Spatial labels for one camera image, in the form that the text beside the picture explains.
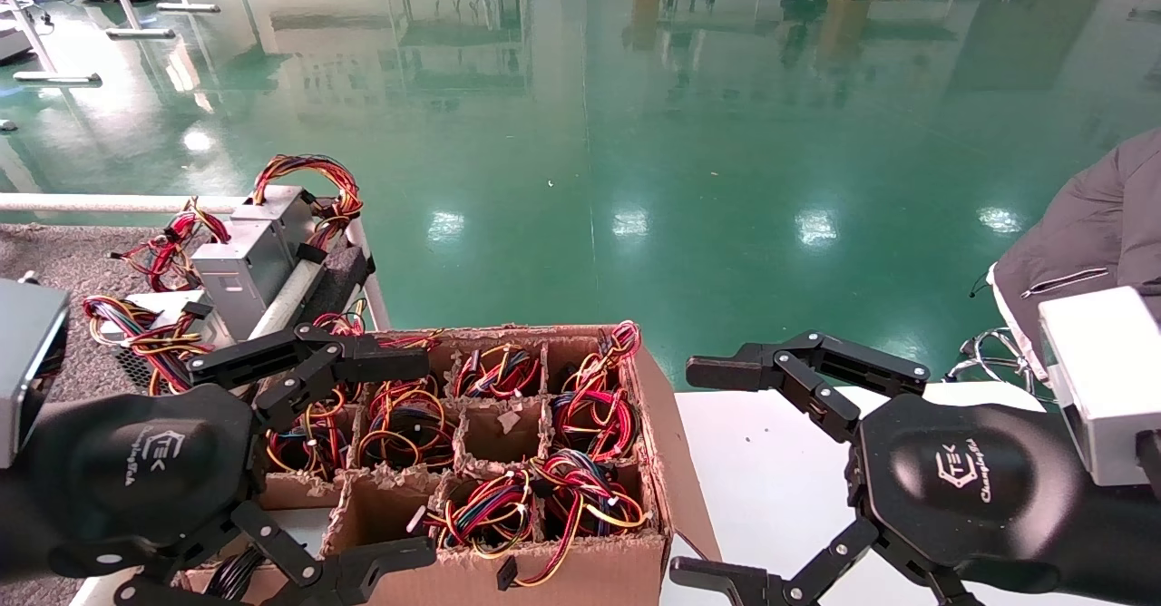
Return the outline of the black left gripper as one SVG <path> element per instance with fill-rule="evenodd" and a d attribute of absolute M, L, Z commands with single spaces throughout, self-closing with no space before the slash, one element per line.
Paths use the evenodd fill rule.
<path fill-rule="evenodd" d="M 340 384 L 423 378 L 421 348 L 300 325 L 188 363 L 170 396 L 120 394 L 43 407 L 16 457 L 16 576 L 82 578 L 140 565 L 116 605 L 225 605 L 171 585 L 237 536 L 286 578 L 267 605 L 362 605 L 385 573 L 434 564 L 426 536 L 318 560 L 253 500 L 257 432 L 284 432 Z"/>

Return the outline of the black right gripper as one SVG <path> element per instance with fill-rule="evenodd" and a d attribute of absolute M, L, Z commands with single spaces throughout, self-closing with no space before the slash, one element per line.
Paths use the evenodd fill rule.
<path fill-rule="evenodd" d="M 776 391 L 836 442 L 853 441 L 848 477 L 861 515 L 789 578 L 676 557 L 671 580 L 733 605 L 819 605 L 878 551 L 932 590 L 937 605 L 978 605 L 962 580 L 1010 592 L 1089 592 L 1099 573 L 1087 540 L 1093 483 L 1063 424 L 1007 405 L 933 404 L 920 398 L 930 377 L 911 359 L 819 330 L 744 342 L 731 358 L 688 358 L 688 385 Z M 834 378 L 896 398 L 861 419 Z"/>

